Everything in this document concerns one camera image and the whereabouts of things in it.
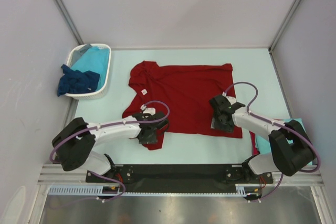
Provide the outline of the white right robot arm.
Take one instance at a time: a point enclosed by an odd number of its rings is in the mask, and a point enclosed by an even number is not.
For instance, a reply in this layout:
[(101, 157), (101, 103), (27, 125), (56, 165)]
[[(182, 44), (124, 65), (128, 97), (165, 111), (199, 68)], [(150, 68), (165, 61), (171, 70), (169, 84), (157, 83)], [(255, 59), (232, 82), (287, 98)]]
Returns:
[(281, 172), (293, 176), (317, 158), (303, 129), (296, 121), (283, 122), (258, 115), (236, 101), (235, 97), (217, 95), (209, 100), (213, 109), (212, 128), (232, 133), (235, 127), (244, 128), (268, 140), (271, 151), (245, 160), (243, 179), (254, 183), (266, 172)]

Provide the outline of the red t shirt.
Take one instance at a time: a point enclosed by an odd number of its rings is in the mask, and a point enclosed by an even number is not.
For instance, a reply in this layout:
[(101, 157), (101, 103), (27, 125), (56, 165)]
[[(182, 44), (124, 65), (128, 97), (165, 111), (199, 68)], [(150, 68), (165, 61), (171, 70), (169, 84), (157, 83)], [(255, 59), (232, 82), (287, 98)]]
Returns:
[(232, 73), (229, 63), (159, 66), (155, 61), (143, 61), (130, 72), (129, 87), (136, 95), (122, 116), (131, 116), (151, 102), (157, 111), (170, 110), (168, 132), (242, 138), (239, 127), (229, 133), (211, 128), (214, 110), (209, 101), (233, 84)]

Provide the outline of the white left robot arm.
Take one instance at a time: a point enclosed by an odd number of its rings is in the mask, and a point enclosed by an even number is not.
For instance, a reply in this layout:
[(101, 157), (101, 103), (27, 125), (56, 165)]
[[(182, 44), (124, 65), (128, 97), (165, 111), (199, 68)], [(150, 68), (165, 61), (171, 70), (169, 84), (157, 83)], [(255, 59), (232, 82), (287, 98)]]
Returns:
[(115, 178), (117, 168), (109, 154), (100, 154), (93, 149), (105, 142), (129, 138), (139, 144), (156, 144), (158, 137), (170, 126), (163, 112), (143, 113), (109, 123), (89, 124), (83, 118), (73, 119), (53, 140), (51, 156), (62, 166), (63, 171), (85, 169), (105, 182)]

